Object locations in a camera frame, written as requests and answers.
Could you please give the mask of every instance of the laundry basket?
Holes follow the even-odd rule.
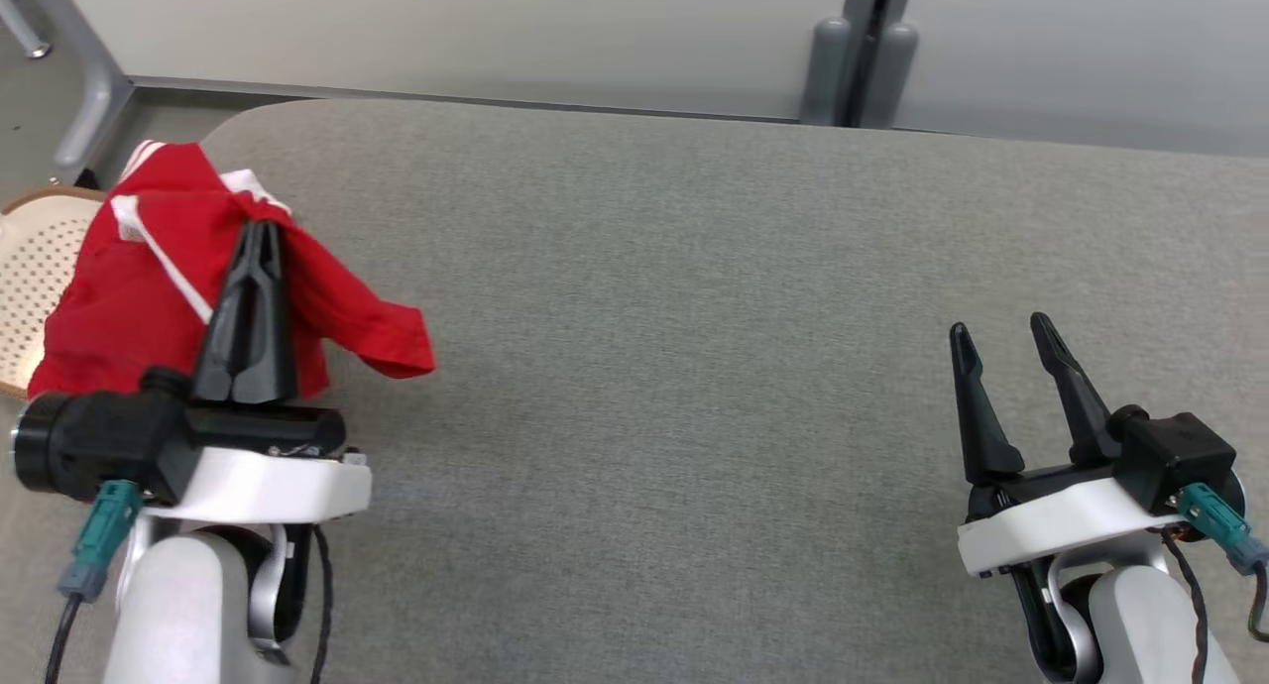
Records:
[[[66,289],[105,193],[46,188],[0,211],[0,393],[27,398],[44,319]]]

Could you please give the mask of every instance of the gray floor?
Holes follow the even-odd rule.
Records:
[[[30,61],[0,25],[0,204],[48,184],[53,150],[79,109],[82,75],[71,47],[61,42],[34,0],[18,0],[53,52]],[[114,183],[142,138],[195,142],[241,110],[286,98],[140,89],[115,132],[91,161],[102,187]]]

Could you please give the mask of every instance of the camera lens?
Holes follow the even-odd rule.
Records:
[[[13,471],[18,481],[32,491],[57,491],[49,464],[49,444],[57,415],[69,400],[71,396],[56,392],[37,396],[13,429]]]

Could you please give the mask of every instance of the red garment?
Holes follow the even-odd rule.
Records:
[[[423,313],[378,299],[242,174],[254,188],[235,193],[226,184],[241,181],[218,176],[197,145],[138,147],[88,228],[74,278],[44,322],[44,359],[28,396],[132,392],[154,364],[190,373],[245,220],[283,227],[301,395],[330,383],[321,338],[388,377],[434,369]]]

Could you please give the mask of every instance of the gray metal post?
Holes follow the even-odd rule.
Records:
[[[0,23],[4,23],[13,37],[18,38],[23,52],[27,52],[32,60],[44,57],[53,48],[44,39],[41,39],[39,34],[36,34],[36,29],[32,28],[30,23],[27,23],[25,16],[22,15],[13,0],[0,0]]]
[[[53,152],[53,181],[72,184],[132,96],[133,88],[75,1],[38,1],[61,37],[75,47],[84,66],[82,104]]]

